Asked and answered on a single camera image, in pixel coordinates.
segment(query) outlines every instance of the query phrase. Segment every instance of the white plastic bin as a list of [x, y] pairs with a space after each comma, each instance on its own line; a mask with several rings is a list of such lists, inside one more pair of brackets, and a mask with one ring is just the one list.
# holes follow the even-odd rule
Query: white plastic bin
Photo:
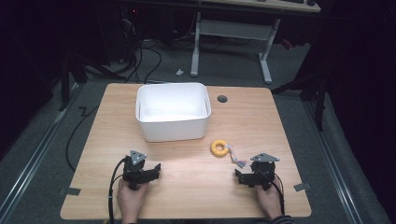
[[136, 118], [148, 142], [205, 136], [211, 107], [201, 83], [151, 84], [139, 88]]

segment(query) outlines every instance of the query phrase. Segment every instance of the wire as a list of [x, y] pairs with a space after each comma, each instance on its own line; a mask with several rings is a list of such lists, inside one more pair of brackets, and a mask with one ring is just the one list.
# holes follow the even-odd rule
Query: wire
[[157, 53], [158, 56], [160, 56], [160, 60], [158, 61], [157, 65], [155, 65], [155, 67], [145, 76], [145, 82], [144, 82], [145, 84], [147, 84], [147, 82], [148, 82], [149, 75], [151, 75], [151, 73], [154, 72], [154, 70], [157, 69], [158, 66], [160, 66], [160, 63], [163, 60], [161, 53], [159, 53], [157, 50], [155, 50], [155, 49], [147, 49], [147, 50], [151, 50], [151, 51]]
[[274, 175], [277, 177], [277, 179], [280, 182], [280, 187], [282, 188], [282, 190], [279, 189], [279, 186], [274, 182], [274, 180], [268, 178], [261, 170], [259, 170], [259, 169], [257, 169], [257, 170], [260, 172], [260, 174], [262, 174], [262, 176], [264, 176], [264, 178], [266, 178], [267, 180], [269, 180], [271, 182], [271, 184], [277, 190], [277, 193], [279, 193], [280, 211], [282, 212], [282, 215], [285, 215], [285, 197], [283, 194], [283, 183], [282, 183], [282, 180], [280, 179], [279, 175], [274, 173]]
[[189, 38], [189, 37], [193, 36], [191, 34], [191, 30], [192, 30], [192, 27], [194, 26], [196, 15], [197, 15], [197, 13], [195, 12], [194, 16], [192, 17], [192, 22], [191, 22], [191, 26], [190, 26], [189, 31], [185, 35], [183, 35], [181, 38], [175, 39], [174, 41], [182, 40], [182, 39]]
[[117, 176], [115, 178], [117, 170], [119, 169], [120, 165], [126, 161], [126, 158], [122, 159], [119, 161], [117, 164], [116, 168], [114, 169], [113, 175], [111, 176], [111, 181], [110, 181], [110, 187], [108, 189], [108, 216], [110, 219], [110, 224], [114, 224], [114, 213], [113, 213], [113, 185], [116, 182], [116, 180], [121, 176]]
[[73, 132], [70, 134], [69, 139], [68, 139], [68, 141], [67, 141], [66, 151], [65, 151], [65, 154], [66, 154], [66, 161], [67, 161], [67, 164], [69, 165], [70, 169], [72, 169], [73, 173], [76, 171], [76, 168], [73, 167], [72, 163], [71, 163], [70, 160], [69, 160], [69, 146], [70, 146], [70, 143], [71, 143], [71, 141], [72, 141], [72, 139], [73, 139], [73, 136], [74, 136], [74, 134], [76, 133], [78, 127], [79, 127], [79, 126], [82, 124], [82, 122], [83, 122], [87, 117], [89, 117], [90, 114], [93, 113], [93, 111], [95, 111], [97, 108], [99, 108], [99, 105], [97, 105], [94, 109], [92, 109], [88, 114], [84, 115], [84, 118], [83, 118], [82, 120], [79, 121], [78, 125], [75, 127], [75, 129], [73, 130]]
[[142, 63], [142, 59], [143, 59], [143, 53], [142, 53], [142, 48], [140, 48], [140, 59], [139, 59], [139, 63], [137, 64], [137, 66], [136, 66], [136, 65], [134, 66], [134, 71], [132, 71], [132, 73], [131, 73], [127, 78], [125, 78], [125, 83], [127, 83], [127, 82], [129, 81], [129, 79], [131, 78], [131, 76], [132, 76], [133, 74], [136, 74], [136, 78], [135, 78], [136, 84], [138, 84], [138, 83], [140, 82], [139, 76], [138, 76], [138, 74], [137, 74], [137, 68], [139, 68], [140, 64]]

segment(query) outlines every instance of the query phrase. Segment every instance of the hand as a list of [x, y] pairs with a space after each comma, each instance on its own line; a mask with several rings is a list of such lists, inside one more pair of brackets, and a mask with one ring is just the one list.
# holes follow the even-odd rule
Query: hand
[[140, 185], [138, 190], [129, 189], [129, 183], [120, 179], [117, 201], [122, 213], [122, 223], [136, 223], [142, 208], [149, 183]]
[[[279, 179], [276, 177], [274, 183], [280, 188]], [[254, 189], [257, 192], [257, 197], [259, 198], [260, 209], [264, 214], [271, 220], [282, 216], [282, 211], [280, 208], [279, 193], [277, 192], [274, 185], [268, 190], [262, 189], [261, 185], [255, 185]]]

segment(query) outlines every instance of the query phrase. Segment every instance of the desk leg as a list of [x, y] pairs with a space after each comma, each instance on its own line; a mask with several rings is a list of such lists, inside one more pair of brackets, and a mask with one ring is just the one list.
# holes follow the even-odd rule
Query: desk leg
[[268, 57], [268, 53], [270, 52], [271, 46], [274, 42], [274, 38], [275, 38], [277, 27], [279, 26], [279, 23], [280, 23], [280, 19], [275, 20], [273, 27], [271, 29], [271, 32], [268, 36], [267, 45], [265, 46], [264, 53], [259, 54], [260, 65], [262, 66], [262, 75], [264, 76], [264, 82], [266, 84], [272, 83], [271, 74], [270, 74], [270, 71], [268, 69], [268, 64], [267, 64], [267, 57]]
[[192, 77], [198, 76], [200, 32], [201, 32], [201, 12], [197, 12], [197, 22], [195, 24], [195, 46], [194, 46], [194, 52], [192, 53], [192, 62], [191, 62]]

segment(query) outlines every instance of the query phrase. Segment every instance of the small object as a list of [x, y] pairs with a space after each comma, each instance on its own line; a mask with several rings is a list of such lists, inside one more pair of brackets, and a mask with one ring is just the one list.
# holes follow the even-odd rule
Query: small object
[[309, 190], [311, 189], [311, 185], [309, 183], [301, 183], [298, 185], [294, 185], [294, 189], [298, 192], [300, 190]]
[[230, 149], [224, 140], [218, 139], [210, 145], [210, 150], [215, 154], [215, 156], [223, 157], [227, 155]]
[[264, 190], [268, 190], [275, 180], [275, 161], [279, 161], [279, 159], [265, 153], [250, 159], [253, 161], [250, 166], [253, 174], [242, 174], [235, 169], [238, 183], [248, 185], [250, 188], [261, 185]]
[[125, 157], [125, 164], [122, 178], [129, 182], [129, 188], [138, 189], [139, 184], [144, 184], [160, 177], [161, 164], [159, 163], [152, 170], [143, 170], [145, 166], [146, 154], [131, 150], [131, 156]]
[[183, 73], [184, 73], [184, 72], [181, 71], [181, 69], [178, 69], [178, 71], [176, 72], [176, 75], [177, 75], [177, 76], [181, 76], [181, 75], [183, 75]]
[[270, 156], [268, 154], [265, 153], [260, 153], [257, 156], [254, 156], [252, 158], [250, 158], [252, 161], [257, 161], [257, 162], [265, 162], [265, 161], [279, 161], [278, 158]]
[[233, 162], [235, 162], [241, 168], [243, 168], [247, 164], [246, 161], [240, 161], [238, 160], [238, 158], [236, 158], [233, 149], [224, 140], [218, 139], [214, 141], [210, 146], [210, 150], [217, 157], [223, 157], [227, 155], [228, 152], [230, 152]]
[[307, 1], [306, 1], [306, 4], [309, 5], [309, 6], [311, 6], [311, 7], [314, 6], [316, 3], [317, 3], [316, 0], [307, 0]]
[[74, 189], [74, 188], [61, 188], [58, 192], [59, 195], [76, 195], [78, 196], [81, 192], [81, 189]]
[[299, 3], [299, 4], [303, 4], [304, 3], [304, 0], [280, 0], [280, 1]]

